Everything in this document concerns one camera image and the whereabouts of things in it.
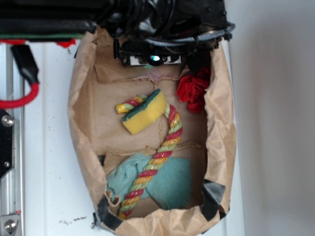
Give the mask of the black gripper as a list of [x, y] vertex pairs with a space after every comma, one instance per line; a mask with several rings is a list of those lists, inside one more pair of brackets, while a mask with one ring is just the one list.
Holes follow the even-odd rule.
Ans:
[[147, 38], [143, 42], [128, 40], [123, 44], [115, 39], [113, 43], [114, 58], [121, 60], [127, 56], [180, 56], [181, 59], [186, 60], [189, 70], [196, 72], [207, 65], [206, 54], [219, 47], [222, 37], [222, 30], [211, 30], [184, 38]]

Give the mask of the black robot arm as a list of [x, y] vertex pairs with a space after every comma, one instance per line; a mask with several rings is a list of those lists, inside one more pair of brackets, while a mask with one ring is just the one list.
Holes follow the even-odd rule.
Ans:
[[124, 66], [188, 61], [201, 66], [204, 52], [230, 40], [235, 25], [222, 0], [3, 0], [0, 39], [68, 42], [105, 29], [114, 58]]

